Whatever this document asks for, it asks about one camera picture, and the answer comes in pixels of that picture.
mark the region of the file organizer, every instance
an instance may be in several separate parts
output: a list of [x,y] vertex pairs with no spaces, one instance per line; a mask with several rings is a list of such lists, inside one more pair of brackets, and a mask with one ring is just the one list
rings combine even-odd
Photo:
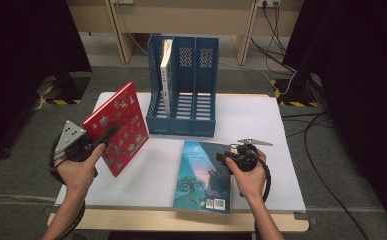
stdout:
[[[161,96],[162,43],[173,39],[173,97],[166,117]],[[213,137],[219,40],[152,35],[148,43],[151,99],[146,115],[149,134]]]

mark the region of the yellow black hazard tape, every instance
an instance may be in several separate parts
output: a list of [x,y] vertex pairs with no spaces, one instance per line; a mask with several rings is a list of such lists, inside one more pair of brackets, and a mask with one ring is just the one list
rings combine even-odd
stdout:
[[58,105],[80,104],[81,100],[43,99],[43,103],[58,104]]
[[45,93],[43,98],[43,104],[57,104],[57,105],[66,105],[66,104],[80,104],[81,99],[61,99],[59,96],[60,94],[53,94],[54,85],[49,86]]
[[279,89],[275,87],[277,80],[272,80],[271,84],[274,86],[274,95],[277,99],[277,103],[281,106],[293,106],[293,107],[316,107],[317,103],[311,99],[311,96],[301,97],[300,99],[293,99],[286,97],[280,93]]

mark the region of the book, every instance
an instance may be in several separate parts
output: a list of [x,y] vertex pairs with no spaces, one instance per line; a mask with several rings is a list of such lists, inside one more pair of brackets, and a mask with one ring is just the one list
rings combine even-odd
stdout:
[[88,116],[82,125],[95,141],[109,128],[117,127],[116,132],[108,139],[108,145],[102,155],[115,177],[149,139],[133,81],[122,86]]
[[162,99],[164,101],[166,116],[171,116],[171,98],[172,98],[172,39],[163,41],[162,61],[160,65],[162,79]]
[[230,145],[184,141],[173,207],[183,210],[230,213],[231,175],[216,160]]

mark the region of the power cord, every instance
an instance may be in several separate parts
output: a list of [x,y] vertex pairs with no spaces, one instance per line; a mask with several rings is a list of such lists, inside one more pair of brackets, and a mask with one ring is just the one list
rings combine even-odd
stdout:
[[[311,123],[311,122],[309,122],[309,121],[303,121],[303,120],[298,120],[298,119],[285,119],[284,121],[285,121],[285,122],[303,122],[303,123]],[[333,126],[327,126],[327,125],[325,125],[325,124],[322,124],[322,122],[327,122],[327,121],[330,121],[330,119],[324,119],[324,120],[315,122],[315,123],[313,123],[312,126],[320,126],[320,127],[325,127],[325,128],[334,128]],[[305,129],[302,130],[302,131],[298,131],[298,132],[295,132],[295,133],[286,135],[286,138],[295,136],[295,135],[300,134],[300,133],[303,133],[303,132],[305,132]]]
[[293,78],[295,77],[295,75],[296,75],[296,72],[293,73],[293,75],[290,77],[290,80],[289,80],[289,83],[287,84],[286,90],[285,90],[284,92],[280,93],[280,95],[284,95],[284,94],[286,94],[286,93],[289,92],[290,85],[292,84],[292,80],[293,80]]
[[[273,27],[270,19],[268,18],[267,14],[266,14],[266,7],[267,7],[267,1],[263,1],[262,2],[262,5],[263,5],[263,12],[264,12],[264,16],[268,22],[268,25],[270,26],[270,29],[271,29],[271,32],[272,32],[272,36],[271,36],[271,40],[270,40],[270,43],[268,44],[268,47],[267,49],[264,49],[263,47],[259,46],[255,40],[251,37],[251,41],[252,43],[258,48],[258,50],[265,55],[265,63],[267,65],[267,68],[271,71],[271,72],[274,72],[274,73],[277,73],[277,74],[284,74],[284,75],[289,75],[291,76],[292,73],[295,73],[295,70],[290,68],[289,66],[286,66],[284,65],[281,61],[279,61],[278,59],[276,59],[274,56],[272,56],[271,54],[276,54],[276,55],[280,55],[280,56],[283,56],[284,57],[284,53],[286,52],[286,48],[284,47],[284,45],[282,44],[280,38],[279,38],[279,34],[278,34],[278,22],[279,22],[279,19],[280,19],[280,7],[279,7],[279,4],[278,3],[274,3],[274,6],[275,6],[275,27]],[[275,43],[279,50],[280,50],[280,53],[278,52],[273,52],[273,51],[270,51],[270,47],[271,47],[271,44],[272,43]],[[274,62],[278,63],[280,66],[284,67],[285,69],[287,69],[289,72],[291,73],[283,73],[283,72],[277,72],[277,71],[274,71],[270,68],[270,66],[268,65],[268,58],[273,60]]]
[[[327,183],[324,181],[323,177],[321,176],[320,172],[318,171],[315,163],[314,163],[314,160],[312,159],[311,157],[311,154],[309,152],[309,149],[308,149],[308,143],[307,143],[307,134],[308,134],[308,130],[312,127],[312,126],[315,126],[317,124],[314,124],[314,122],[322,115],[326,114],[326,112],[321,112],[321,113],[318,113],[318,114],[314,114],[315,117],[309,122],[308,126],[305,128],[304,130],[304,145],[305,145],[305,151],[306,151],[306,155],[311,163],[311,166],[312,168],[314,169],[315,173],[317,174],[317,177],[318,179],[321,181],[321,183],[324,185],[324,187],[327,189],[327,191],[330,193],[330,195],[339,203],[339,205],[342,207],[342,209],[346,212],[346,214],[348,214],[348,216],[350,217],[350,219],[354,222],[355,226],[359,229],[359,231],[361,232],[362,236],[365,238],[365,239],[369,239],[367,234],[364,232],[364,230],[362,229],[361,225],[358,223],[358,221],[355,219],[355,217],[350,213],[350,211],[346,208],[346,206],[342,203],[342,201],[340,201],[340,199],[334,194],[334,192],[330,189],[330,187],[327,185]],[[312,114],[302,114],[302,115],[295,115],[295,116],[310,116]]]

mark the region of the white table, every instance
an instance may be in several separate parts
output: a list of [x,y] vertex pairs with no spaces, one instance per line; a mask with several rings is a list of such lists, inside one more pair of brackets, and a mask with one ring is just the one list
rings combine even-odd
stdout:
[[[96,108],[112,94],[102,93]],[[139,93],[138,98],[146,116],[150,93]],[[308,221],[294,219],[294,213],[304,213],[306,208],[276,99],[265,95],[238,94],[217,95],[214,138],[151,135],[118,177],[114,177],[104,161],[99,160],[96,165],[99,175],[87,195],[87,211],[79,228],[253,232],[253,216],[246,200],[240,196],[235,180],[232,213],[229,215],[184,212],[172,208],[185,139],[230,144],[243,138],[274,144],[257,145],[257,148],[267,155],[272,175],[267,207],[280,230],[307,230]],[[62,203],[65,190],[62,186],[56,205]]]

